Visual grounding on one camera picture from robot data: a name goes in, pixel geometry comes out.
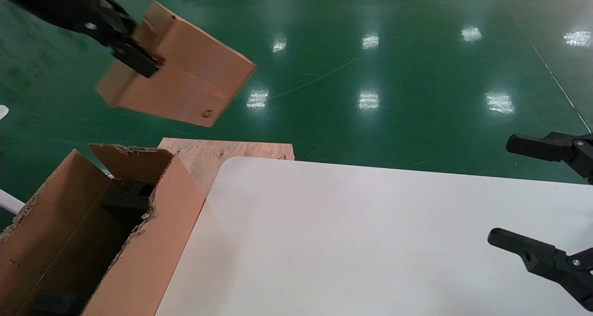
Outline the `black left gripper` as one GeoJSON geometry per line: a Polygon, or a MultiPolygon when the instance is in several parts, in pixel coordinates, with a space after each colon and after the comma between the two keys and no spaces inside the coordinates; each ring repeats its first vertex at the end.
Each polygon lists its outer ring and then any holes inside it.
{"type": "Polygon", "coordinates": [[[112,56],[150,78],[164,64],[133,37],[139,24],[108,5],[107,0],[8,0],[47,23],[78,33],[100,29],[101,43],[112,56]]]}

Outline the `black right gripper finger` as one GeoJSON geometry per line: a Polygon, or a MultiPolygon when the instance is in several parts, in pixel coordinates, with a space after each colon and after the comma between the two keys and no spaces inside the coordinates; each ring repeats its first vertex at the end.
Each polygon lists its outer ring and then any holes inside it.
{"type": "Polygon", "coordinates": [[[528,272],[561,285],[581,307],[593,311],[592,248],[568,255],[553,245],[502,228],[493,228],[487,241],[521,257],[528,272]]]}
{"type": "Polygon", "coordinates": [[[544,137],[513,134],[506,143],[506,151],[516,155],[564,162],[589,184],[593,184],[593,135],[574,136],[551,132],[544,137]]]}

